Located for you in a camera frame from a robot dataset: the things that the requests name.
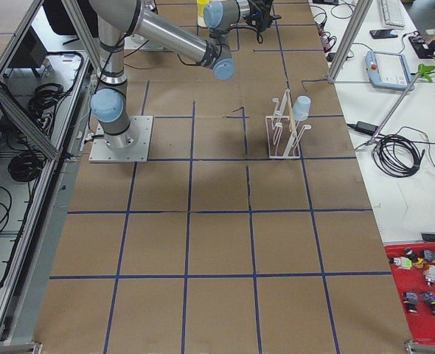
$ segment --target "yellow cup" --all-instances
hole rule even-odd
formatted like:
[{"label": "yellow cup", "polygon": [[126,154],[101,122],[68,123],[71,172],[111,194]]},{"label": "yellow cup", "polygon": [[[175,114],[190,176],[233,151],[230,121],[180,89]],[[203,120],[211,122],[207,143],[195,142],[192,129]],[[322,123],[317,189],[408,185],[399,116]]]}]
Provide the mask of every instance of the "yellow cup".
[{"label": "yellow cup", "polygon": [[204,7],[209,3],[209,0],[196,0],[198,6],[198,16],[203,17]]}]

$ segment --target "white cup rack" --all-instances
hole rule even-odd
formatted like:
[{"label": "white cup rack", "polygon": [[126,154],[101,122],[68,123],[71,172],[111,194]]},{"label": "white cup rack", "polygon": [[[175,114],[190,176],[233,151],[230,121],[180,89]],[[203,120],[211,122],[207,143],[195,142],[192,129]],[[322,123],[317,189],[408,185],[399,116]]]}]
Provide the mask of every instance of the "white cup rack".
[{"label": "white cup rack", "polygon": [[[275,103],[274,113],[265,117],[268,138],[268,156],[270,159],[299,159],[301,151],[299,142],[306,130],[311,126],[294,119],[293,106],[291,104],[290,90],[286,89],[280,103],[278,98],[273,98]],[[283,115],[288,107],[288,115]]]}]

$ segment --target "green clip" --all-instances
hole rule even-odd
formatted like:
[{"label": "green clip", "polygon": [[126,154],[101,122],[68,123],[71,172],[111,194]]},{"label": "green clip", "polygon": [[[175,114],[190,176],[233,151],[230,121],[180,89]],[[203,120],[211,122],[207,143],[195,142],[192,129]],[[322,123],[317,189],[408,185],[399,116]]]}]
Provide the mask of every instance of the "green clip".
[{"label": "green clip", "polygon": [[432,77],[429,76],[429,73],[435,69],[434,65],[424,65],[419,64],[417,67],[417,73],[420,77],[425,77],[429,83],[432,82]]}]

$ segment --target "blue joint cap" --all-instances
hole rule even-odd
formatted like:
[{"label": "blue joint cap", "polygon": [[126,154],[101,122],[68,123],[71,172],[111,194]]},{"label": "blue joint cap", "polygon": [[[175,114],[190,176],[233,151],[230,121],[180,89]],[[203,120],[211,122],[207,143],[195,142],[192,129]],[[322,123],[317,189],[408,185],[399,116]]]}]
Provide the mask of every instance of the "blue joint cap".
[{"label": "blue joint cap", "polygon": [[203,10],[204,23],[208,28],[216,28],[224,17],[224,6],[220,1],[208,3]]},{"label": "blue joint cap", "polygon": [[103,123],[115,122],[122,114],[123,105],[121,96],[110,88],[99,90],[90,102],[94,115]]},{"label": "blue joint cap", "polygon": [[234,76],[235,67],[234,61],[231,58],[222,59],[217,62],[212,71],[215,73],[215,77],[218,80],[229,80]]}]

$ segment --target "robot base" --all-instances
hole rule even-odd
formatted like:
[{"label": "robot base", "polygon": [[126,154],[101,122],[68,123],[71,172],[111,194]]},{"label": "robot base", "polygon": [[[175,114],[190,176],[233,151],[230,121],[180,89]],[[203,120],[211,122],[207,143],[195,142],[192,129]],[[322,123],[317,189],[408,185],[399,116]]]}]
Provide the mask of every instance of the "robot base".
[{"label": "robot base", "polygon": [[[89,161],[92,163],[147,162],[153,117],[130,116],[130,123],[140,132],[139,141],[134,146],[112,150],[107,146],[104,139],[95,139],[91,147]],[[96,135],[100,134],[103,134],[103,130],[101,125],[98,125]]]}]

